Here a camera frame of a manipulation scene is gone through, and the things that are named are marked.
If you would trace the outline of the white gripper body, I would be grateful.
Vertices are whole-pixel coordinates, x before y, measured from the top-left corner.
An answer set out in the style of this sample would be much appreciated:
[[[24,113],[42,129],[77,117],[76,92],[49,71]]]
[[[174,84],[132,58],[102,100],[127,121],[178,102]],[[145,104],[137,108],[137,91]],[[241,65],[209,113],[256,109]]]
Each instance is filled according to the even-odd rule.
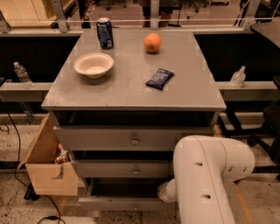
[[[168,181],[161,184],[157,189],[157,196],[165,203],[175,202],[177,199],[175,182]]]

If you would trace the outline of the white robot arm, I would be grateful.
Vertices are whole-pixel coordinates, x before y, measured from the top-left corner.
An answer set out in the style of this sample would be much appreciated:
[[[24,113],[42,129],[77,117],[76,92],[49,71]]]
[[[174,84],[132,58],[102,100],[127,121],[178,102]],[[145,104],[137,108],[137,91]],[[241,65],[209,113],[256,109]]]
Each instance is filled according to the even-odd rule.
[[[235,224],[224,183],[246,178],[255,155],[243,142],[186,136],[173,152],[174,179],[157,189],[165,203],[178,203],[181,224]]]

